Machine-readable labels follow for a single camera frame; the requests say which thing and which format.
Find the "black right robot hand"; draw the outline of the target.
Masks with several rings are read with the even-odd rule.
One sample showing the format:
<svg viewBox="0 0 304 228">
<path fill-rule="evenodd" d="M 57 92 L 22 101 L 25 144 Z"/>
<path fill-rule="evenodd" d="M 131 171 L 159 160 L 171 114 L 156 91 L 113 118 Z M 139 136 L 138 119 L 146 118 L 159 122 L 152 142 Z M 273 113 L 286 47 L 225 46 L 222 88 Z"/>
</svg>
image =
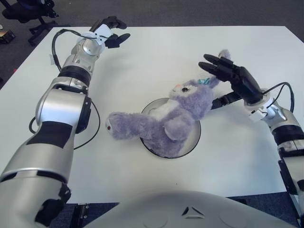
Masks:
<svg viewBox="0 0 304 228">
<path fill-rule="evenodd" d="M 263 92 L 253 76 L 242 66 L 234 65 L 225 57 L 205 54 L 207 62 L 199 62 L 199 67 L 222 82 L 230 82 L 232 92 L 216 98 L 212 110 L 229 105 L 240 99 L 247 104 L 255 104 L 263 99 Z"/>
</svg>

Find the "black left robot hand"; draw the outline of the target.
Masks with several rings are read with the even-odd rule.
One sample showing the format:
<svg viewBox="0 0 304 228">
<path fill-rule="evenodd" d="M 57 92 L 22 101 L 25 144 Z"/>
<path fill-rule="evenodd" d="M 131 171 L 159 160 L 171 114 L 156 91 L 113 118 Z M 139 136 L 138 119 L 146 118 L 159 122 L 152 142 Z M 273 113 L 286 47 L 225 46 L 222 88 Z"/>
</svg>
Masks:
<svg viewBox="0 0 304 228">
<path fill-rule="evenodd" d="M 126 29 L 127 25 L 118 19 L 116 16 L 109 16 L 105 19 L 97 20 L 90 28 L 90 32 L 94 33 L 96 41 L 101 42 L 107 48 L 119 48 L 120 44 L 125 42 L 130 36 L 130 33 L 117 35 L 112 32 L 112 29 Z"/>
</svg>

